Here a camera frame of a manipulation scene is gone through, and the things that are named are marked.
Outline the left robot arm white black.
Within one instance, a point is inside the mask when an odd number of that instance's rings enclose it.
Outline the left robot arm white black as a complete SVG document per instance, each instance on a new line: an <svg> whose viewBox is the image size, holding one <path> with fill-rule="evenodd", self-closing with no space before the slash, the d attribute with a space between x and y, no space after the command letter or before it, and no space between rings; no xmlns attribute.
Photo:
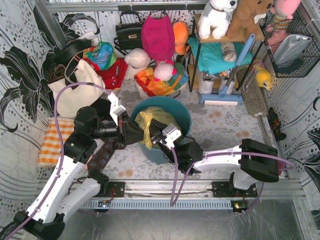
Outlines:
<svg viewBox="0 0 320 240"><path fill-rule="evenodd" d="M143 138L143 130L125 111L115 120L101 121L94 107L79 109L52 175L32 205L15 214L14 222L41 240L57 240L84 203L112 193L102 171L114 151Z"/></svg>

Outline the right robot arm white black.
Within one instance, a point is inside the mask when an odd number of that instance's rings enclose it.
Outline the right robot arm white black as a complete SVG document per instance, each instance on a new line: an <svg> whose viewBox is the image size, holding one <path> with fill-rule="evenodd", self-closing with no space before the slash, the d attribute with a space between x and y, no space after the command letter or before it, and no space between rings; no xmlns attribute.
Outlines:
<svg viewBox="0 0 320 240"><path fill-rule="evenodd" d="M223 150L204 151L195 140L180 144L183 136L174 124L166 125L154 119L149 135L152 143L158 145L175 166L176 173L188 176L213 169L235 169L227 189L216 191L222 196L236 196L257 182L279 180L278 151L253 139L245 138L240 145Z"/></svg>

